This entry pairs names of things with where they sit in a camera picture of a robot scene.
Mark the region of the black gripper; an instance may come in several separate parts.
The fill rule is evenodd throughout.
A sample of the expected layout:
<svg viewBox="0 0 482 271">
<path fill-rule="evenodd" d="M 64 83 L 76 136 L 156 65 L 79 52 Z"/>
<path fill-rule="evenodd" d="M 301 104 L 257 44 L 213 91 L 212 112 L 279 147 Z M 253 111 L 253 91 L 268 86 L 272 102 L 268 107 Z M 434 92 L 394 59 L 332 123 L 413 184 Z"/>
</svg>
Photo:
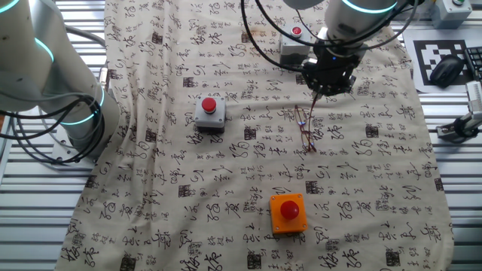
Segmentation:
<svg viewBox="0 0 482 271">
<path fill-rule="evenodd" d="M 314 47 L 315 59 L 302 62 L 302 75 L 314 99 L 321 99 L 322 86 L 325 96 L 349 93 L 355 83 L 353 70 L 360 63 L 360 54 L 348 50 Z"/>
</svg>

